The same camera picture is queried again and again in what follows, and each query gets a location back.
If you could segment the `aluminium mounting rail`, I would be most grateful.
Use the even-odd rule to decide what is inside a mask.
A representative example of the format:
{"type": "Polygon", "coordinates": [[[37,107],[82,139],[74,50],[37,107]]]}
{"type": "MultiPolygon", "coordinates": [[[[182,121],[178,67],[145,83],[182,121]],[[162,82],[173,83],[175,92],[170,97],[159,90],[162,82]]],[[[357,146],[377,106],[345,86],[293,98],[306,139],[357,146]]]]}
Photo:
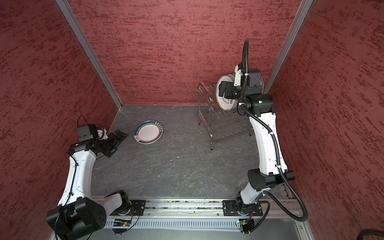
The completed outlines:
{"type": "Polygon", "coordinates": [[[269,202],[270,218],[288,219],[289,216],[269,198],[263,198],[265,203],[256,205],[252,210],[241,212],[234,200],[213,198],[144,198],[130,197],[129,201],[139,207],[139,213],[144,218],[254,218],[261,217],[269,202]]]}

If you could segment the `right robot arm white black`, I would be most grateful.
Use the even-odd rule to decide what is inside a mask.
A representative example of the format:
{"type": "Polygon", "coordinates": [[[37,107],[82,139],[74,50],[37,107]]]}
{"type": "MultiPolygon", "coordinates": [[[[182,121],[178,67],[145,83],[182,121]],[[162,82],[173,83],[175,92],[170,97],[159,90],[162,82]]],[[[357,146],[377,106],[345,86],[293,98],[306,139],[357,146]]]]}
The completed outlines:
{"type": "Polygon", "coordinates": [[[233,82],[219,81],[217,97],[235,100],[239,108],[249,117],[259,152],[259,167],[248,171],[248,184],[240,191],[237,197],[237,210],[247,214],[259,203],[265,195],[274,201],[276,197],[270,190],[279,184],[284,184],[295,199],[297,193],[290,185],[295,179],[295,174],[290,171],[281,153],[276,128],[276,108],[271,95],[259,94],[250,87],[244,89],[244,98],[241,99],[242,88],[233,82]]]}

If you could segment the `aluminium corner post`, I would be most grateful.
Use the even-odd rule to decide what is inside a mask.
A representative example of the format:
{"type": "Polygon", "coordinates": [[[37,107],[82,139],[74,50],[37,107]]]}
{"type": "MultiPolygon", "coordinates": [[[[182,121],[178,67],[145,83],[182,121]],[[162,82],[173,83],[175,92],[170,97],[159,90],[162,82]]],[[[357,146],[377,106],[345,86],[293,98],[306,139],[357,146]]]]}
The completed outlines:
{"type": "Polygon", "coordinates": [[[278,57],[275,61],[275,64],[270,72],[270,75],[269,75],[269,78],[267,80],[267,83],[265,84],[265,87],[264,87],[264,94],[267,94],[272,86],[273,86],[273,83],[275,82],[276,80],[276,77],[285,61],[285,58],[287,57],[288,53],[289,53],[289,50],[304,22],[304,19],[311,7],[313,3],[313,0],[302,0],[301,1],[301,4],[298,8],[298,11],[293,19],[293,22],[290,26],[290,29],[286,35],[286,38],[283,42],[283,45],[280,49],[280,52],[278,54],[278,57]]]}
{"type": "Polygon", "coordinates": [[[89,42],[88,38],[86,37],[80,23],[75,17],[75,14],[73,10],[71,9],[68,1],[65,0],[56,0],[57,5],[59,6],[61,12],[63,13],[64,17],[66,18],[67,22],[69,23],[72,31],[74,32],[75,36],[77,37],[78,41],[80,42],[81,46],[83,47],[85,53],[87,54],[89,60],[91,61],[93,67],[95,68],[96,72],[98,73],[99,77],[101,78],[102,82],[104,83],[105,87],[107,88],[110,96],[112,97],[113,101],[115,102],[118,110],[120,111],[124,104],[121,101],[120,97],[118,96],[117,91],[115,90],[112,82],[110,81],[110,78],[108,77],[106,71],[104,70],[100,60],[97,57],[97,54],[93,50],[91,43],[89,42]]]}

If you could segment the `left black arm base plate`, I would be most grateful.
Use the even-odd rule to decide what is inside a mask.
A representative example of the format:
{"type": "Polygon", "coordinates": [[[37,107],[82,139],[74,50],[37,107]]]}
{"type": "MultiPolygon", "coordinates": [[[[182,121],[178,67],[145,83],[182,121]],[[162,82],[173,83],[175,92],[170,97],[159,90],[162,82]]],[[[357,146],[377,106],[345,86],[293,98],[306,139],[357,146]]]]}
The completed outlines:
{"type": "Polygon", "coordinates": [[[145,211],[145,200],[130,200],[128,206],[121,206],[117,208],[111,216],[129,217],[129,216],[143,216],[145,211]]]}

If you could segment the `chrome wire dish rack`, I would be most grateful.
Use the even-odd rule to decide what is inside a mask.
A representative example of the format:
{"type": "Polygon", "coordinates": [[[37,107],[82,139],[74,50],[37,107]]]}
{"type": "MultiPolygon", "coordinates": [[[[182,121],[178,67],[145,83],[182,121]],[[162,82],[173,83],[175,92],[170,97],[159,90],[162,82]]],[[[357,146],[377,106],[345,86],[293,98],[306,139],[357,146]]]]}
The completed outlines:
{"type": "Polygon", "coordinates": [[[216,99],[216,85],[198,86],[198,124],[203,124],[210,136],[210,149],[215,144],[242,135],[254,134],[251,123],[236,110],[224,111],[219,107],[216,99]]]}

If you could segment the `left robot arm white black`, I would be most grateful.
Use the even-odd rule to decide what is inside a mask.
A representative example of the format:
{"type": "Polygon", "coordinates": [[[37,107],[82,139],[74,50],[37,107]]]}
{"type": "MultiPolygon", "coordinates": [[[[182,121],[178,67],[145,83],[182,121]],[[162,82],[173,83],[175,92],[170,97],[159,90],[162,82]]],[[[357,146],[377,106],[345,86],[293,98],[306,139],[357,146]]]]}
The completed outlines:
{"type": "Polygon", "coordinates": [[[77,240],[101,230],[107,217],[116,213],[133,216],[134,208],[127,194],[116,191],[96,202],[91,196],[91,180],[98,154],[111,157],[128,135],[116,130],[93,133],[79,132],[79,142],[68,151],[70,168],[66,186],[58,206],[47,213],[46,222],[56,240],[77,240]]]}

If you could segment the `white plate green red rim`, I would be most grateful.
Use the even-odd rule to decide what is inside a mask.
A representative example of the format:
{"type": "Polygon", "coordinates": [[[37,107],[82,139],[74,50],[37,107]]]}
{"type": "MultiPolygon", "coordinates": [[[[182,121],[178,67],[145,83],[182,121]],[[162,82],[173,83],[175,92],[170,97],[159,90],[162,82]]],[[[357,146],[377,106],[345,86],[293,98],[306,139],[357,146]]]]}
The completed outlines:
{"type": "Polygon", "coordinates": [[[155,120],[144,121],[134,130],[135,140],[144,145],[153,144],[163,135],[163,125],[155,120]]]}

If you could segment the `white plate red black characters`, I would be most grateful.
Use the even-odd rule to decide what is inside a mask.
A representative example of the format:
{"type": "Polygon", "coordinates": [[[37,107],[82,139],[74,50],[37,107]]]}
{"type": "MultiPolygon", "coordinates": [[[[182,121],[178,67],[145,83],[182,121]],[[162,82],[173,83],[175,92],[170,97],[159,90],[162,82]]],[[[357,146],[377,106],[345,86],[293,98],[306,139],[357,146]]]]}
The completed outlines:
{"type": "Polygon", "coordinates": [[[215,92],[216,100],[217,100],[219,107],[224,111],[231,111],[231,110],[236,108],[238,101],[236,99],[226,99],[224,97],[219,96],[219,86],[222,82],[234,83],[235,82],[235,74],[231,73],[231,74],[221,76],[217,82],[216,92],[215,92]]]}

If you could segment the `small circuit board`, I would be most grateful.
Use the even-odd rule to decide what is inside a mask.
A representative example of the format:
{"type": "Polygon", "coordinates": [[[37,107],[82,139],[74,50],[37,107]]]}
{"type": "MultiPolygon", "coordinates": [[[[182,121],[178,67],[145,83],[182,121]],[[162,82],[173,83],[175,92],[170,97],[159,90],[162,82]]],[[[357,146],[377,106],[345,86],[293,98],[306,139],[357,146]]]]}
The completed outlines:
{"type": "Polygon", "coordinates": [[[242,233],[249,233],[252,231],[255,227],[255,221],[253,219],[251,220],[239,220],[238,221],[238,226],[240,228],[240,231],[242,233]]]}
{"type": "Polygon", "coordinates": [[[129,228],[131,226],[132,220],[127,219],[115,219],[113,222],[114,228],[129,228]]]}

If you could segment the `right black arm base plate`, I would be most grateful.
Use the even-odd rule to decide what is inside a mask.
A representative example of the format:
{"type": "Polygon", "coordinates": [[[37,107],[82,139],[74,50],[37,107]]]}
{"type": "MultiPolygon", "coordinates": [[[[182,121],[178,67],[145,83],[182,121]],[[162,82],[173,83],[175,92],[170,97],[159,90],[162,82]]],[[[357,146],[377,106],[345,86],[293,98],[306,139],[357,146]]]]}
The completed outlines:
{"type": "Polygon", "coordinates": [[[223,213],[226,217],[240,216],[250,217],[262,216],[263,210],[260,204],[245,205],[240,200],[223,200],[223,213]]]}

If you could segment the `left aluminium corner post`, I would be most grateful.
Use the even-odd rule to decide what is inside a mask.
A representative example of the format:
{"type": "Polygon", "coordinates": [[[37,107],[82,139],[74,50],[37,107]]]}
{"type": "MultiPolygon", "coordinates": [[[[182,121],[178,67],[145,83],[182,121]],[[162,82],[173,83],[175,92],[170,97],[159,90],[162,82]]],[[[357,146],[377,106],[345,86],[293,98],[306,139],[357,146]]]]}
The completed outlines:
{"type": "Polygon", "coordinates": [[[86,37],[80,23],[75,17],[75,14],[73,10],[71,9],[68,1],[65,0],[56,0],[57,5],[59,6],[61,12],[63,13],[64,17],[66,18],[67,22],[69,23],[72,31],[74,32],[75,36],[77,37],[78,41],[80,42],[81,46],[83,47],[85,53],[87,54],[89,60],[91,61],[93,67],[95,68],[96,72],[98,73],[99,77],[101,78],[102,82],[104,83],[105,87],[107,88],[110,96],[112,97],[113,101],[115,102],[118,110],[120,111],[124,104],[121,101],[120,97],[118,96],[117,91],[115,90],[112,82],[110,81],[110,78],[108,77],[106,71],[104,70],[100,60],[97,57],[97,54],[93,50],[91,43],[89,42],[88,38],[86,37]]]}

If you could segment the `right aluminium corner post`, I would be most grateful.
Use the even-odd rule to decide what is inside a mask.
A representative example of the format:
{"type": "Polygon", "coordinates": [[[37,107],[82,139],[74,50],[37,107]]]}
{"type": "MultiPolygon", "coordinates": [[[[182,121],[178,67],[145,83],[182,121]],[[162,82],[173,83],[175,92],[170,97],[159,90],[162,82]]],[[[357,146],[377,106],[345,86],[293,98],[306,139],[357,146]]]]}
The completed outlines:
{"type": "Polygon", "coordinates": [[[290,26],[290,29],[286,35],[286,38],[283,42],[283,45],[280,49],[280,52],[278,54],[278,57],[275,61],[275,64],[270,72],[270,75],[269,75],[269,78],[267,80],[267,83],[265,84],[265,87],[264,87],[264,94],[267,94],[272,86],[273,86],[273,83],[275,82],[276,80],[276,77],[285,61],[285,58],[287,57],[288,53],[289,53],[289,50],[304,22],[304,19],[311,7],[313,3],[313,0],[302,0],[301,1],[301,4],[298,8],[298,11],[293,19],[293,22],[290,26]]]}

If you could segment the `right small circuit board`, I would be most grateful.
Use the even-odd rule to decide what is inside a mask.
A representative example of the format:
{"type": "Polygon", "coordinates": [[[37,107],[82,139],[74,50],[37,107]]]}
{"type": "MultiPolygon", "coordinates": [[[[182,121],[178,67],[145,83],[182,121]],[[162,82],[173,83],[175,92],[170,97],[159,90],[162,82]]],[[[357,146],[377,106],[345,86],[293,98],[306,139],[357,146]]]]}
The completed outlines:
{"type": "Polygon", "coordinates": [[[240,231],[242,233],[249,233],[252,231],[255,227],[255,221],[253,219],[251,220],[239,220],[238,221],[238,226],[240,228],[240,231]]]}

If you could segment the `left small circuit board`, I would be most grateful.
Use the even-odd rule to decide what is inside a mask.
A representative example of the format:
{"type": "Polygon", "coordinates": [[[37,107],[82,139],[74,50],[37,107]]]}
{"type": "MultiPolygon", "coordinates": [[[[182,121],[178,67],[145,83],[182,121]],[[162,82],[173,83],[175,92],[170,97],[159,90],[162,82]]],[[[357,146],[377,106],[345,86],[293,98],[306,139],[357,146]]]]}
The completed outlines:
{"type": "Polygon", "coordinates": [[[131,226],[132,220],[127,219],[115,219],[113,222],[114,228],[129,228],[131,226]]]}

